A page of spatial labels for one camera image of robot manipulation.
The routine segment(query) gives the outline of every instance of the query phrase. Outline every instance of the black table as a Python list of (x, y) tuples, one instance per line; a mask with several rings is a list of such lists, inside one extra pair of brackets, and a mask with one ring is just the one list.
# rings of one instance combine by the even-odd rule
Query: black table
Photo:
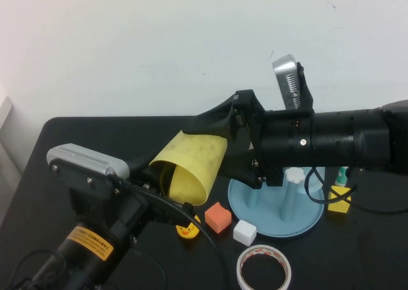
[[(46, 153), (62, 143), (122, 159), (131, 159), (154, 145), (170, 140), (185, 117), (59, 118), (47, 122), (25, 169), (21, 183), (0, 229), (0, 287), (18, 260), (33, 249), (53, 249), (75, 226), (68, 190), (48, 172)], [(243, 134), (228, 151), (247, 148)], [(326, 172), (334, 179), (335, 170)], [(353, 200), (383, 209), (408, 204), (408, 178), (362, 172), (355, 174), (360, 190)], [(229, 208), (227, 178), (218, 178), (203, 213), (216, 201)], [(350, 209), (344, 215), (325, 214), (307, 234), (290, 240), (258, 236), (254, 244), (274, 246), (291, 263), (290, 289), (408, 289), (408, 215), (372, 215)], [(232, 227), (215, 236), (229, 266), (233, 289), (238, 289), (235, 267), (246, 248), (232, 239)], [(138, 250), (159, 261), (167, 272), (168, 289), (221, 289), (221, 270), (203, 236), (186, 242), (171, 225), (151, 222), (138, 238)], [(19, 277), (32, 276), (44, 258), (27, 263)], [(264, 273), (252, 270), (253, 278)], [(129, 252), (110, 279), (121, 289), (162, 289), (161, 272), (148, 258)]]

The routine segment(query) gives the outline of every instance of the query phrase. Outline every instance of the light blue stand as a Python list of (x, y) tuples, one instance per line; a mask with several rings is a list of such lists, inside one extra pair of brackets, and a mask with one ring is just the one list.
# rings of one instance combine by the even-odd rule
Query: light blue stand
[[(310, 168), (303, 168), (305, 175)], [(324, 178), (324, 168), (317, 168)], [(313, 174), (309, 181), (310, 194), (323, 199), (321, 183)], [(320, 219), (324, 205), (314, 203), (305, 193), (304, 182), (296, 185), (288, 183), (286, 177), (282, 187), (252, 189), (231, 180), (228, 199), (234, 214), (256, 226), (257, 232), (271, 237), (292, 237), (312, 228)]]

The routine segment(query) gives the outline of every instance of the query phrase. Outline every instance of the yellow warning label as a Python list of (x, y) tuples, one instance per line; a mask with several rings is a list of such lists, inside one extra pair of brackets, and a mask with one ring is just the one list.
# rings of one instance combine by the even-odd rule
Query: yellow warning label
[(83, 247), (86, 247), (103, 261), (107, 260), (110, 253), (113, 252), (113, 247), (109, 242), (97, 233), (81, 226), (76, 226), (68, 235), (67, 239), (73, 240)]

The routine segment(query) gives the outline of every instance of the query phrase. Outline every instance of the yellow cube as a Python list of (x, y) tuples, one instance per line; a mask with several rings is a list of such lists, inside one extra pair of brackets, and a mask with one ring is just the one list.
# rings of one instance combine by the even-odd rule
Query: yellow cube
[[(350, 188), (347, 188), (347, 187), (339, 187), (339, 186), (334, 186), (334, 185), (331, 188), (338, 194), (345, 194), (346, 192), (350, 190)], [(329, 199), (333, 199), (336, 197), (337, 196), (334, 193), (329, 192)], [(328, 210), (330, 210), (331, 212), (342, 212), (343, 214), (346, 214), (347, 211), (349, 210), (349, 207), (350, 207), (349, 203), (346, 203), (345, 201), (339, 201), (333, 204), (329, 204)]]

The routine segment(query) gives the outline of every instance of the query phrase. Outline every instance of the orange cube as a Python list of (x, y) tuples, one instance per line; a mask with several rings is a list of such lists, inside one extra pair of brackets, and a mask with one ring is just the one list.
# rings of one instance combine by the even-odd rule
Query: orange cube
[(219, 234), (232, 222), (231, 212), (221, 206), (219, 202), (212, 205), (205, 212), (205, 222)]

